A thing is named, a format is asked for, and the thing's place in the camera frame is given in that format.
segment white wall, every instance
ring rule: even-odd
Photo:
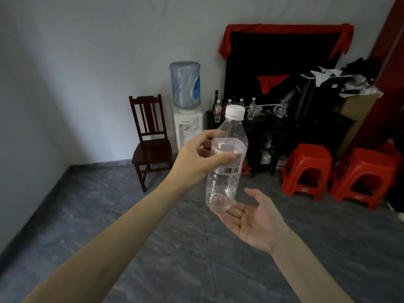
[[[67,168],[20,88],[0,55],[0,251]]]
[[[367,57],[394,0],[3,0],[9,25],[34,62],[37,79],[63,117],[73,163],[131,158],[138,144],[128,96],[161,93],[175,149],[169,64],[201,64],[202,108],[221,93],[225,61],[218,53],[230,23],[341,24],[355,35],[340,65]],[[10,54],[13,47],[6,44]],[[10,57],[21,76],[19,56]],[[21,79],[29,81],[29,73]],[[43,112],[47,104],[39,105]]]

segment hand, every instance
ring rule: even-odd
[[[208,138],[220,136],[221,132],[224,135],[223,131],[205,130],[185,143],[178,153],[166,182],[187,191],[212,169],[234,160],[237,157],[236,153],[224,152],[211,157],[209,150],[200,148],[201,145],[210,148],[212,141]]]
[[[234,201],[227,212],[215,214],[242,241],[272,254],[289,228],[269,197],[258,189],[244,191],[258,201],[258,207]]]

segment gray tile floor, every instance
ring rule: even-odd
[[[149,191],[166,173],[149,174]],[[404,224],[385,207],[369,211],[325,196],[280,191],[269,174],[242,177],[269,195],[290,227],[357,302],[404,299]],[[0,302],[20,302],[57,266],[144,196],[132,166],[78,171],[29,231],[0,277]],[[205,181],[167,214],[105,302],[298,302],[269,255],[228,231],[205,206]]]

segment bottle cap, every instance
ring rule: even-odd
[[[244,113],[246,109],[240,105],[228,105],[226,107],[226,118],[231,120],[242,121],[244,119]]]

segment barcode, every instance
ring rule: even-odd
[[[236,174],[236,173],[238,173],[238,168],[239,167],[233,167],[233,168],[227,167],[227,168],[224,168],[223,169],[223,174]]]

